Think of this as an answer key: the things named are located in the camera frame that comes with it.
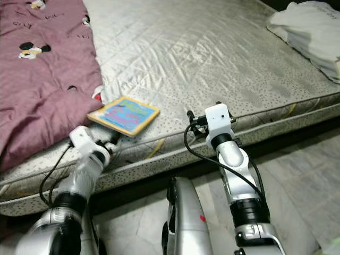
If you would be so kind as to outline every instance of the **white cloth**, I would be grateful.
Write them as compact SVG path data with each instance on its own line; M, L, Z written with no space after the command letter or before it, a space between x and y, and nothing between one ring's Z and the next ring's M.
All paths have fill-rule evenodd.
M267 28L340 83L340 12L324 2L291 2L270 17Z

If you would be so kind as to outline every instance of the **purple blanket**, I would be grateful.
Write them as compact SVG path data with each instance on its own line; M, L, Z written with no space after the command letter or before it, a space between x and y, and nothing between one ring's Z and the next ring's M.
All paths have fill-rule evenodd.
M66 138L102 106L90 19L82 0L2 0L0 171Z

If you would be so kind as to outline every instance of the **floor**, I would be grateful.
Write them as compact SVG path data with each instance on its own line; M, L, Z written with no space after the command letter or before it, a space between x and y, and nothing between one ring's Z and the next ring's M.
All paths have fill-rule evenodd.
M289 255L340 254L340 129L257 158L272 223ZM236 249L233 224L219 174L193 180L208 222L215 255ZM167 216L166 191L128 203L95 217L107 253L162 254L160 245ZM14 254L22 234L0 243L0 254Z

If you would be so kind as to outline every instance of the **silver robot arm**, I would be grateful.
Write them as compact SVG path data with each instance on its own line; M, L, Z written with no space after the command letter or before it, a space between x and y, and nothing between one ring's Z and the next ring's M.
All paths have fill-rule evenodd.
M201 122L206 123L208 146L215 149L218 161L240 173L258 188L249 172L247 153L234 141L231 119L225 104L205 110ZM264 199L247 182L220 167L222 181L235 226L235 240L239 250L236 255L285 255L274 226L270 223L269 209Z
M20 240L16 255L98 254L86 208L110 154L94 143L87 127L78 126L70 139L82 158L60 183L53 206Z

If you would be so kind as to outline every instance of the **white mattress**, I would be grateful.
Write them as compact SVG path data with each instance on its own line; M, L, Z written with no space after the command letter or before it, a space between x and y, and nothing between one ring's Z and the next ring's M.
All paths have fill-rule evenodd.
M273 10L260 2L84 2L104 101L126 95L161 110L136 138L121 139L97 192L197 160L183 148L186 112L200 115L216 101L228 104L237 118L234 131L246 145L340 115L340 86L266 30ZM112 133L97 125L92 130L102 140ZM214 154L199 142L192 144ZM147 159L157 145L162 146ZM0 214L45 208L38 186L65 147L66 142L56 144L0 175ZM70 150L52 177L71 171L78 157Z

